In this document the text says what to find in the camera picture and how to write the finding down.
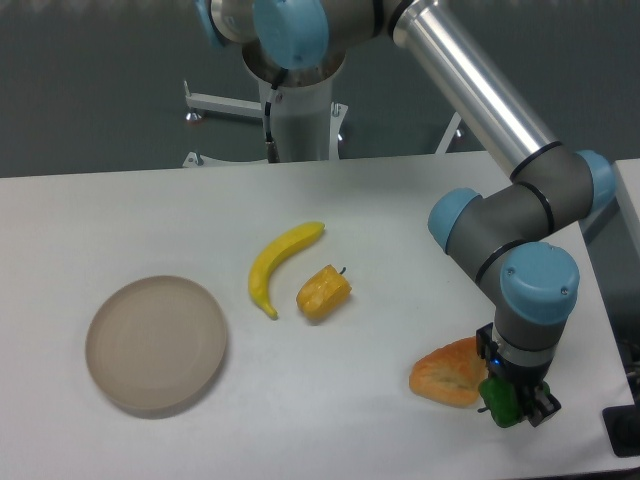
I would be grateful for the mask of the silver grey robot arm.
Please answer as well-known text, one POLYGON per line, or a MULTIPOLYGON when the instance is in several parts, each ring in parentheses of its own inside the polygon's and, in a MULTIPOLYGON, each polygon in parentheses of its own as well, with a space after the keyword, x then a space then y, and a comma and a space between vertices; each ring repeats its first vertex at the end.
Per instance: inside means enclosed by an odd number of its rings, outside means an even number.
POLYGON ((547 239, 611 201, 609 162, 569 151, 440 1, 199 1, 195 8, 210 42, 240 45, 261 83, 271 163, 329 158, 330 103, 311 91, 330 82, 348 49, 388 35, 417 59, 510 179, 490 197, 453 190, 428 218, 440 248, 496 308, 474 340, 488 370, 480 396, 503 428, 557 413, 545 377, 580 275, 571 255, 547 239))

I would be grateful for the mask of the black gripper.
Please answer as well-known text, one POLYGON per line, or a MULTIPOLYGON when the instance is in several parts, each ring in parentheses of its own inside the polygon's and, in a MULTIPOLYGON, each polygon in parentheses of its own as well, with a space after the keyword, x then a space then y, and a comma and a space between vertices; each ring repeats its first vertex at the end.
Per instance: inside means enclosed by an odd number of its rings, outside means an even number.
POLYGON ((523 350, 509 343, 489 323, 476 331, 476 350, 487 369, 486 378, 478 387, 483 400, 496 398, 500 378, 519 394, 523 416, 532 427, 540 426, 560 410, 560 402, 544 382, 554 359, 553 347, 523 350))

